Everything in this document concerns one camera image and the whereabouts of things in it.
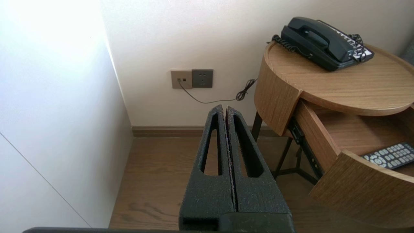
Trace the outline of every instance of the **black telephone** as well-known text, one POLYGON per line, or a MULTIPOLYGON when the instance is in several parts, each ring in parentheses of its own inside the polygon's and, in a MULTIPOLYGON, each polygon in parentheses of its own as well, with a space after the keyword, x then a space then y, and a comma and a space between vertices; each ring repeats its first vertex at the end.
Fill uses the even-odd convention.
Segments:
POLYGON ((358 34, 347 35, 327 23, 305 17, 294 17, 283 27, 281 37, 274 35, 272 40, 329 71, 374 57, 358 34))

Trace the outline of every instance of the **wall socket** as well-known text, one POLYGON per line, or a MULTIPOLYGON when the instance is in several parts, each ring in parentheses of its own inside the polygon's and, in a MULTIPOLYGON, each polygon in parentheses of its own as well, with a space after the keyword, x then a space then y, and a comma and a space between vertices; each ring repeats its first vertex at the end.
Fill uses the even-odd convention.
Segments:
POLYGON ((213 69, 193 69, 193 88, 212 88, 213 69))
POLYGON ((180 80, 183 88, 191 89, 193 87, 193 78, 191 75, 191 70, 171 70, 171 82, 173 88, 181 89, 180 83, 178 82, 178 80, 180 80))

